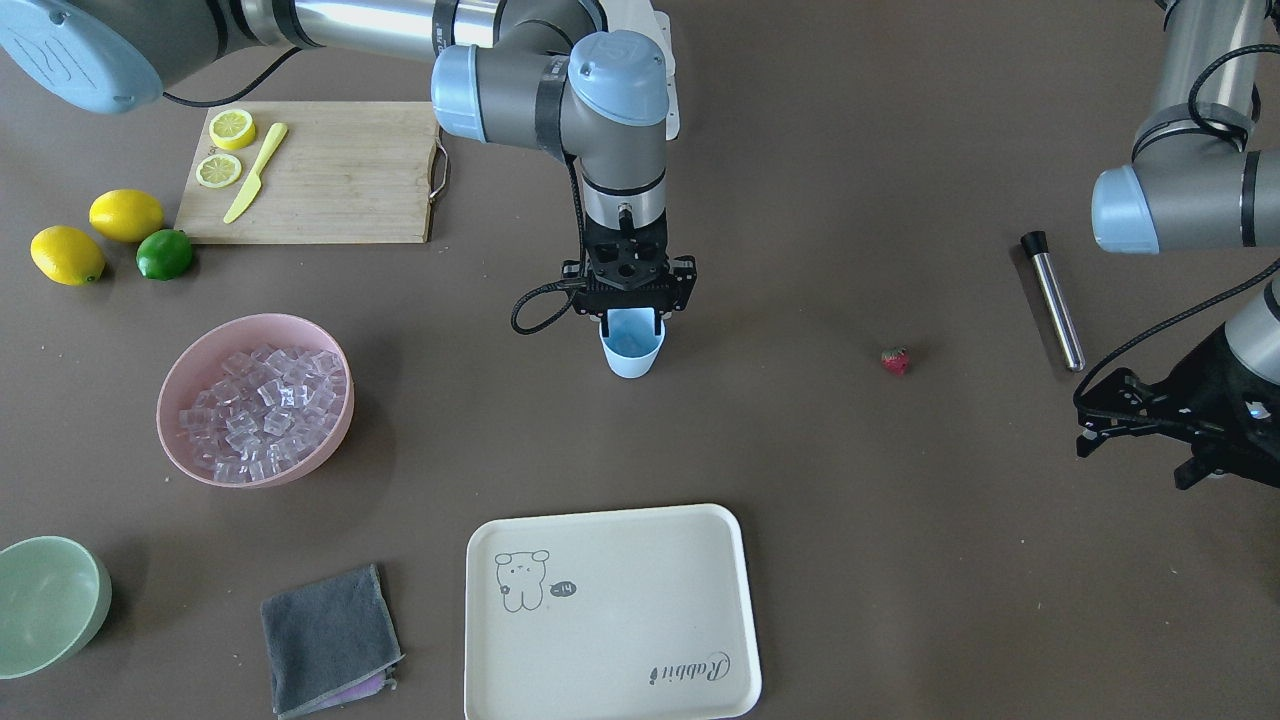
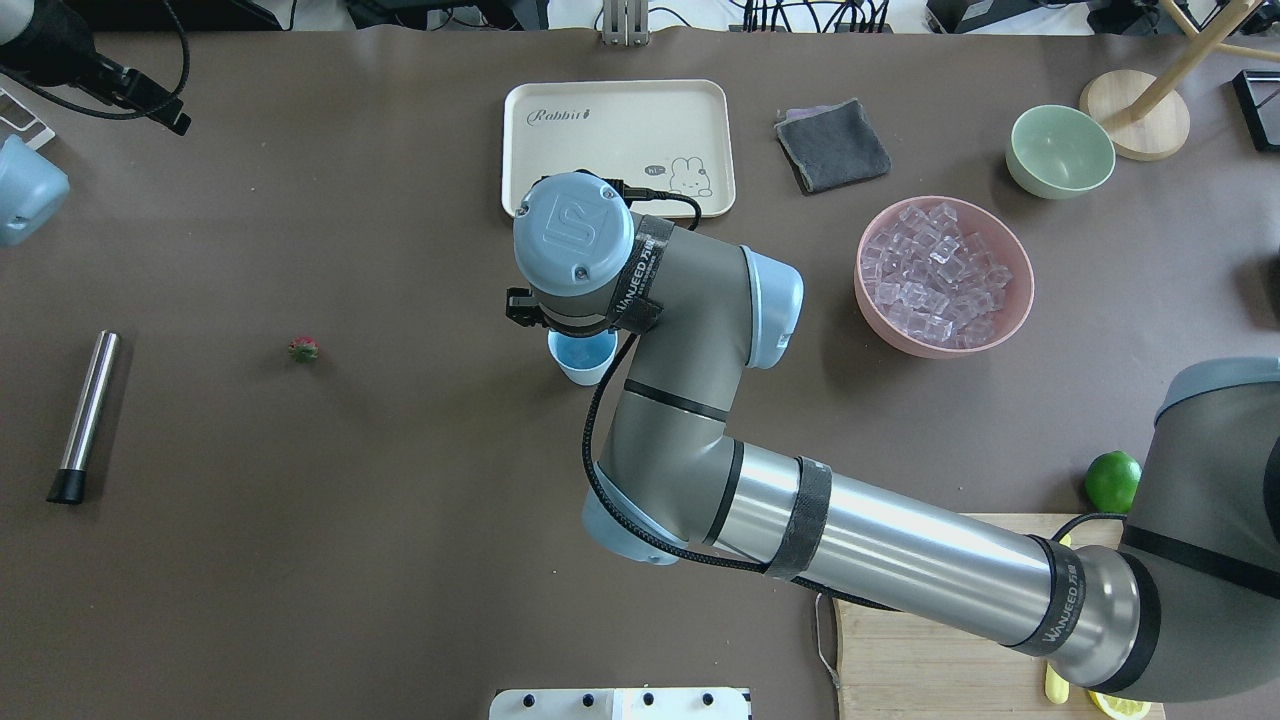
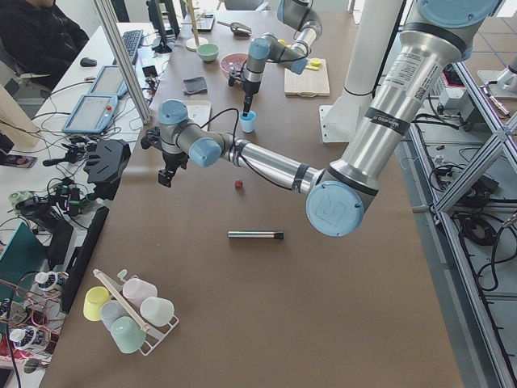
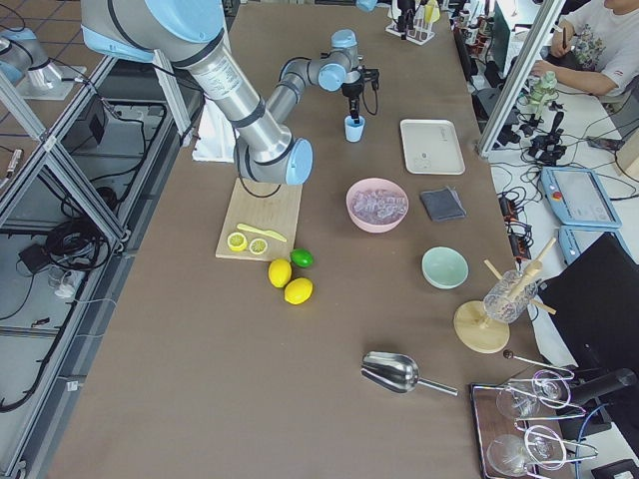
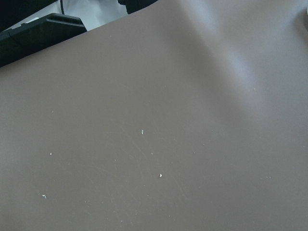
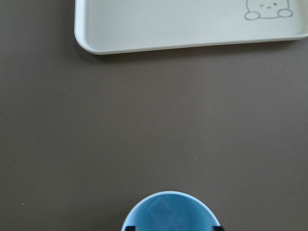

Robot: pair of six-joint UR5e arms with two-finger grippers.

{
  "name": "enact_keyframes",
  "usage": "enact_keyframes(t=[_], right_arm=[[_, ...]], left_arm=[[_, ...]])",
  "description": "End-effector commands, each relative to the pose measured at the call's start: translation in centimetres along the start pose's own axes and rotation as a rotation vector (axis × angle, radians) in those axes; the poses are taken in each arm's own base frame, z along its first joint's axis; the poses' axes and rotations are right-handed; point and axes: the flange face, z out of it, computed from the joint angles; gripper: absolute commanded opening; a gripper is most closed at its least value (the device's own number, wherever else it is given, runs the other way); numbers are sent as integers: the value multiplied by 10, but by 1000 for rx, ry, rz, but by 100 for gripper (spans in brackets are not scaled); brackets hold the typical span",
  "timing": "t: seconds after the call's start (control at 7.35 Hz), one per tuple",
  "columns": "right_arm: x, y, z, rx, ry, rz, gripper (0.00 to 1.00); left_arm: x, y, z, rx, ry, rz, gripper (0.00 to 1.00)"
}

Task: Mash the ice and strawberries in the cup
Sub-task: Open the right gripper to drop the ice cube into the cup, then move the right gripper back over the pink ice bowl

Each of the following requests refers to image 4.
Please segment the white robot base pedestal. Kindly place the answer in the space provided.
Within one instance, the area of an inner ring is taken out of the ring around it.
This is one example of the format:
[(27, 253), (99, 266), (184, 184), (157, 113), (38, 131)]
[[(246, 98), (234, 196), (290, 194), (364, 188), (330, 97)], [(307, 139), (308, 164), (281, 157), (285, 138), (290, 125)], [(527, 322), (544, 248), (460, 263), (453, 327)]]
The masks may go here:
[(231, 123), (212, 100), (206, 99), (192, 153), (193, 160), (232, 163), (235, 145)]

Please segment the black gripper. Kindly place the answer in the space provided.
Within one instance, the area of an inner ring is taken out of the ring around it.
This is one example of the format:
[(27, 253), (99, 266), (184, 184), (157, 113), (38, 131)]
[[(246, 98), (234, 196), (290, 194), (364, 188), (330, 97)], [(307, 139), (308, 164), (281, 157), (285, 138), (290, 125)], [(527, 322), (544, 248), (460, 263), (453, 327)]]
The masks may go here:
[(348, 113), (355, 124), (360, 123), (359, 96), (366, 83), (370, 83), (376, 92), (379, 88), (379, 70), (376, 68), (357, 68), (349, 72), (341, 85), (342, 94), (348, 98)]
[(396, 6), (399, 9), (399, 15), (396, 23), (398, 25), (412, 25), (415, 15), (415, 1), (397, 0)]

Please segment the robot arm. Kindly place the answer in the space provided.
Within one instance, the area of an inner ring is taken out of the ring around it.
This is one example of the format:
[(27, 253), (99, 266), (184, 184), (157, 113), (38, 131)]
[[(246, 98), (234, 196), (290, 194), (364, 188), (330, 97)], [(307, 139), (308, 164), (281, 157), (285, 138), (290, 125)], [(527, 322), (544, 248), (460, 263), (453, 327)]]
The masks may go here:
[(355, 33), (338, 30), (316, 60), (291, 59), (269, 99), (251, 85), (224, 43), (219, 1), (84, 1), (82, 31), (97, 53), (150, 63), (161, 51), (188, 71), (239, 134), (236, 166), (255, 182), (301, 185), (311, 174), (313, 147), (284, 121), (307, 87), (334, 92), (363, 80)]
[(364, 11), (371, 12), (378, 5), (387, 5), (390, 9), (390, 18), (399, 29), (412, 27), (416, 7), (414, 0), (356, 0), (355, 6)]

